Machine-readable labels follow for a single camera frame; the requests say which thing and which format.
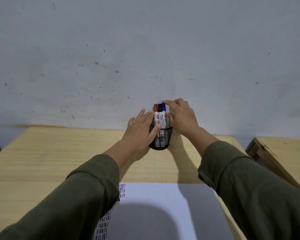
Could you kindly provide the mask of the person's left hand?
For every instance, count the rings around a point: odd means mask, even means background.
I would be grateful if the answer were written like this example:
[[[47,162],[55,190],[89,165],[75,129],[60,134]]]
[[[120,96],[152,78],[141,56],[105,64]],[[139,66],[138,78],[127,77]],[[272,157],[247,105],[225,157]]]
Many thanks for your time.
[[[120,145],[129,154],[143,150],[151,143],[149,142],[149,133],[151,132],[150,125],[152,124],[153,117],[154,111],[145,112],[143,108],[135,117],[134,131],[127,131],[126,129],[120,140]]]

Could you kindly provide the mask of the person's right forearm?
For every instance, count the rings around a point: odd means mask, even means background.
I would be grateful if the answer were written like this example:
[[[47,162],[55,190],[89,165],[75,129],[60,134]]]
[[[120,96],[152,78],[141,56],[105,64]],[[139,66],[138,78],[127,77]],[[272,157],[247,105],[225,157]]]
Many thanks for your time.
[[[248,240],[300,240],[300,189],[199,126],[180,134],[201,156],[198,178],[223,200]]]

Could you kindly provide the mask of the black mesh pen holder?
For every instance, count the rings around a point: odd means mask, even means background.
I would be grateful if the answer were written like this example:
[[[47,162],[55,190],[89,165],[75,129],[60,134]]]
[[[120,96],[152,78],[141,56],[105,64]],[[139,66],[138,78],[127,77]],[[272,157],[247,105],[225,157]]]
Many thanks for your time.
[[[172,136],[173,128],[169,122],[166,122],[165,128],[161,128],[160,132],[156,135],[149,147],[153,150],[164,150],[169,147],[170,139]]]

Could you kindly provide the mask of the person's left forearm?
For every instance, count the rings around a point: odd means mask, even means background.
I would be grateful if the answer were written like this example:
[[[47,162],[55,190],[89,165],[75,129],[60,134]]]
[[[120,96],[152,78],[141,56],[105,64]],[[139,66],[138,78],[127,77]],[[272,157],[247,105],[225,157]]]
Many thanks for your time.
[[[145,146],[121,139],[73,170],[0,240],[89,240],[98,221],[119,201],[120,170]]]

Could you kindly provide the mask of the light wooden side table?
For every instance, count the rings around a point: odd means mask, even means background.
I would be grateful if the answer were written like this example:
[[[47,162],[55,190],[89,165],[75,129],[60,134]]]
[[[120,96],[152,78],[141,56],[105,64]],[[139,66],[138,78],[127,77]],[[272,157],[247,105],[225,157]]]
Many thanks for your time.
[[[300,189],[300,138],[255,137],[245,152]]]

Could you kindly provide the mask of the white paper with marker strokes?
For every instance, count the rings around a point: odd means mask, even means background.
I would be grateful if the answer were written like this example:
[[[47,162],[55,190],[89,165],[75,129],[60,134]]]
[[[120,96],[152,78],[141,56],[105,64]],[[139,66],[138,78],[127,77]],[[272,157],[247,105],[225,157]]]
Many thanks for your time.
[[[205,184],[120,183],[119,191],[92,240],[235,240]]]

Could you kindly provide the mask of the black cap whiteboard marker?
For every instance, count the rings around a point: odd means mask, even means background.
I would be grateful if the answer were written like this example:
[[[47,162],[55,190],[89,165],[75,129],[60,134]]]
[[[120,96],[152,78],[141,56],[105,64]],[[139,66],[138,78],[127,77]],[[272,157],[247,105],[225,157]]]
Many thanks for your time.
[[[162,128],[160,129],[160,147],[165,147],[165,136],[164,136],[164,129],[165,128],[165,121],[164,121],[164,115],[162,113],[162,105],[158,104],[158,112],[159,112],[159,122],[162,125]]]

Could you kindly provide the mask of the person's right hand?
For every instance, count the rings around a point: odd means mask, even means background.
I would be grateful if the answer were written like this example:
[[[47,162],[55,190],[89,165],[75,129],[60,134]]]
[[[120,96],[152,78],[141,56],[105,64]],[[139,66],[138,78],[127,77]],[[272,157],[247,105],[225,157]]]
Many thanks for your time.
[[[164,100],[163,103],[169,107],[169,112],[175,112],[176,122],[172,127],[177,133],[190,138],[199,129],[194,110],[188,102],[187,106],[178,106],[174,100]]]

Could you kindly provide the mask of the blue cap whiteboard marker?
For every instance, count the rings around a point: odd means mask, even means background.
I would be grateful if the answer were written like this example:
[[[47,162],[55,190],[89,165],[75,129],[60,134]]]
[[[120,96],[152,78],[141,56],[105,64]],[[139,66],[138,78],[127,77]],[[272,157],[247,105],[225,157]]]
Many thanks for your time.
[[[166,114],[166,106],[165,104],[162,102],[161,103],[161,106],[162,106],[162,113],[164,115],[164,121],[165,121],[165,128],[168,129],[170,127],[170,120],[169,118],[167,117],[167,114]],[[164,136],[165,136],[165,146],[167,146],[169,144],[169,135],[168,135],[168,130],[165,130],[164,132]]]

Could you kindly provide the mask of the red cap whiteboard marker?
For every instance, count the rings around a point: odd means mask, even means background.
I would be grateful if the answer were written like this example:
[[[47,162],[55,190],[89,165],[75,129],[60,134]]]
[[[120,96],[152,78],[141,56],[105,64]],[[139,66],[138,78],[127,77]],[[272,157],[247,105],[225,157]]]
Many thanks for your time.
[[[159,122],[159,112],[158,112],[158,104],[153,105],[154,110],[154,117],[153,117],[153,125],[156,127],[156,125],[160,124]],[[158,133],[155,137],[155,147],[160,147],[160,133]]]

